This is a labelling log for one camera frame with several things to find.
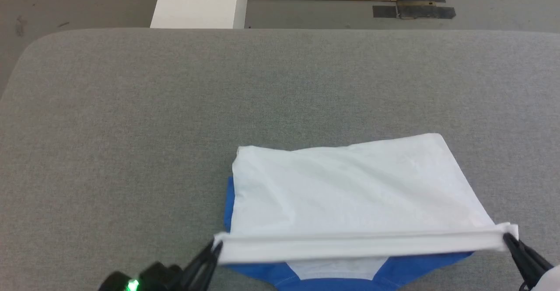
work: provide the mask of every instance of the white pillar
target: white pillar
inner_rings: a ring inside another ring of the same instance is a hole
[[[247,0],[157,0],[151,28],[244,28]]]

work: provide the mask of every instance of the green led indicator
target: green led indicator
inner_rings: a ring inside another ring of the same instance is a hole
[[[138,285],[140,285],[140,282],[138,282],[138,280],[130,279],[128,281],[128,285],[126,285],[126,289],[124,289],[124,291],[136,291],[136,289],[138,289]]]

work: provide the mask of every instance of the gray fabric surface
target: gray fabric surface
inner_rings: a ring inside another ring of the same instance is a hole
[[[222,230],[238,145],[439,132],[496,222],[560,262],[560,35],[82,30],[24,52],[0,100],[2,290],[184,265]],[[405,287],[513,290],[479,252]],[[272,290],[219,269],[215,291]]]

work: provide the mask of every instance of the gray floor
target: gray floor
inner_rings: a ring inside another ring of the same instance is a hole
[[[148,27],[156,0],[0,0],[0,93],[27,45],[78,28]],[[372,2],[249,0],[246,27],[560,32],[560,0],[448,0],[452,20],[373,18]]]

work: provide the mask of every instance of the floor stain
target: floor stain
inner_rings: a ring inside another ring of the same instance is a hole
[[[19,37],[24,36],[24,27],[28,22],[22,18],[22,16],[18,16],[16,18],[16,35]]]

